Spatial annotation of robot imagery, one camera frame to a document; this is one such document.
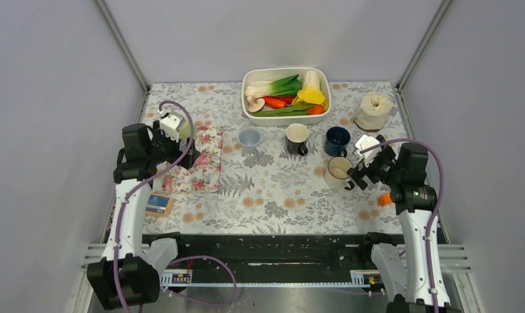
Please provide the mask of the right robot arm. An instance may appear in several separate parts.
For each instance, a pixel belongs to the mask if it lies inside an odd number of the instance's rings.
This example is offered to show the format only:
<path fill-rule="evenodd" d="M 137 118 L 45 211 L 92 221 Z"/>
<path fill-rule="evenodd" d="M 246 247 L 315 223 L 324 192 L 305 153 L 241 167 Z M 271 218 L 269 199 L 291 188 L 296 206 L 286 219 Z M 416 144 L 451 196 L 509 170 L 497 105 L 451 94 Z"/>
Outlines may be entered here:
<path fill-rule="evenodd" d="M 363 135 L 355 143 L 359 163 L 348 170 L 352 185 L 369 183 L 390 188 L 400 221 L 404 251 L 384 233 L 368 233 L 359 248 L 361 263 L 380 272 L 387 312 L 456 312 L 445 288 L 438 249 L 438 211 L 442 191 L 426 184 L 428 158 L 439 176 L 443 168 L 427 144 L 409 139 L 387 141 L 382 135 Z"/>

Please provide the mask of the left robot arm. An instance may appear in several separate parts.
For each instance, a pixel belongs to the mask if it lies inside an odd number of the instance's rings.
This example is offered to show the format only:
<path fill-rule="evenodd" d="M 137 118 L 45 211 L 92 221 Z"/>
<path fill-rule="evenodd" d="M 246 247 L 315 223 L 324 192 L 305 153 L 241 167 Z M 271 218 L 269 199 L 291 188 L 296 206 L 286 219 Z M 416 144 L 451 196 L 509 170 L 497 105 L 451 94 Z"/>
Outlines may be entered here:
<path fill-rule="evenodd" d="M 87 279 L 106 310 L 154 303 L 166 266 L 182 267 L 187 249 L 175 239 L 156 239 L 143 249 L 143 220 L 158 165 L 168 162 L 186 170 L 199 152 L 192 137 L 180 135 L 181 122 L 136 123 L 122 129 L 124 146 L 113 171 L 115 213 L 106 248 L 87 267 Z"/>

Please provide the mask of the cream white mug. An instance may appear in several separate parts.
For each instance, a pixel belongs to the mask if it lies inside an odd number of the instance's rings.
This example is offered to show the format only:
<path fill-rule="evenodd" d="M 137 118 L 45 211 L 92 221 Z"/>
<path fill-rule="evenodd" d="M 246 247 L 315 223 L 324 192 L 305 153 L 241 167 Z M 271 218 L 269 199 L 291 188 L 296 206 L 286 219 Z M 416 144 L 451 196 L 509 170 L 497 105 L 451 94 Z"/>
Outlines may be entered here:
<path fill-rule="evenodd" d="M 324 180 L 331 188 L 353 190 L 355 184 L 348 174 L 352 169 L 353 164 L 347 158 L 341 156 L 333 157 L 327 163 Z"/>

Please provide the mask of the blue-grey textured square mug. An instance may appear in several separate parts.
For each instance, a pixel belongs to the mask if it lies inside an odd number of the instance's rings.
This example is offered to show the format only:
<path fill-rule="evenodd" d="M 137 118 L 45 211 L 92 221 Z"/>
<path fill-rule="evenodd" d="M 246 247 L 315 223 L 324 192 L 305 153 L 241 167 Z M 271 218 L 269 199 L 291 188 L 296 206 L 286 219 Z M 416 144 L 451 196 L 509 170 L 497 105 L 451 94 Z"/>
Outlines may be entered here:
<path fill-rule="evenodd" d="M 192 138 L 181 138 L 181 141 L 179 143 L 179 149 L 180 152 L 184 153 L 186 156 L 194 156 L 195 155 L 195 142 Z"/>

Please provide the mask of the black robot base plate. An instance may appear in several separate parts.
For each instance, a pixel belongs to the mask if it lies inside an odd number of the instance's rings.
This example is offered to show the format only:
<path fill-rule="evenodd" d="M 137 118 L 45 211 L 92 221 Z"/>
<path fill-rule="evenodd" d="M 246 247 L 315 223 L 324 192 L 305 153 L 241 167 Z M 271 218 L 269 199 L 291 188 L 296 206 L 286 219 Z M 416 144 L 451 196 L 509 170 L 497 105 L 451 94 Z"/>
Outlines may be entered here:
<path fill-rule="evenodd" d="M 372 244 L 380 239 L 402 244 L 401 235 L 144 235 L 143 243 L 172 238 L 178 256 L 207 256 L 223 261 L 238 283 L 339 284 L 352 282 L 354 270 L 376 271 Z"/>

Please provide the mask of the light green mug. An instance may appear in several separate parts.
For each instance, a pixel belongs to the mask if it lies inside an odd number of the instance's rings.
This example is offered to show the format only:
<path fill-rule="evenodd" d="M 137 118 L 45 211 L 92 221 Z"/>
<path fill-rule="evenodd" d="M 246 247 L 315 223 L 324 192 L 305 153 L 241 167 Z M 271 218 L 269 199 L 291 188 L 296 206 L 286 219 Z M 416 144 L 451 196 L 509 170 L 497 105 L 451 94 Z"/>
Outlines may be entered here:
<path fill-rule="evenodd" d="M 184 120 L 179 125 L 178 134 L 180 138 L 187 140 L 188 138 L 192 136 L 193 133 L 194 131 L 191 131 L 190 123 L 188 120 Z"/>

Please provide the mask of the dark blue mug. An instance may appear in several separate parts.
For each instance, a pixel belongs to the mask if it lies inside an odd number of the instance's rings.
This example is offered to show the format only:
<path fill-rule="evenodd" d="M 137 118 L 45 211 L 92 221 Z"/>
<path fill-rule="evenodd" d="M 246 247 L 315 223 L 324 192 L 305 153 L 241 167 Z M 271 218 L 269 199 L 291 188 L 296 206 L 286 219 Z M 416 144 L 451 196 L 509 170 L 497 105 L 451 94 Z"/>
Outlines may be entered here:
<path fill-rule="evenodd" d="M 347 157 L 347 146 L 351 140 L 350 132 L 343 127 L 331 127 L 324 140 L 324 151 L 330 157 Z"/>

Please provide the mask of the light grey-blue mug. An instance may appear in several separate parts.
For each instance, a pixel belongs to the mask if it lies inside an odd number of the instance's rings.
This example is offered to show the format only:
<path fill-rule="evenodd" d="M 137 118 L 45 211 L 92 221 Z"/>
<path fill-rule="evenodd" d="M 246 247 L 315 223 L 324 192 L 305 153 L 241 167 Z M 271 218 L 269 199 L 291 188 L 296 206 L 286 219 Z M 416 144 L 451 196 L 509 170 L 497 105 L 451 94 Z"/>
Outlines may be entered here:
<path fill-rule="evenodd" d="M 242 154 L 253 157 L 259 153 L 257 146 L 260 144 L 262 135 L 256 128 L 244 128 L 239 131 L 238 140 L 241 145 Z"/>

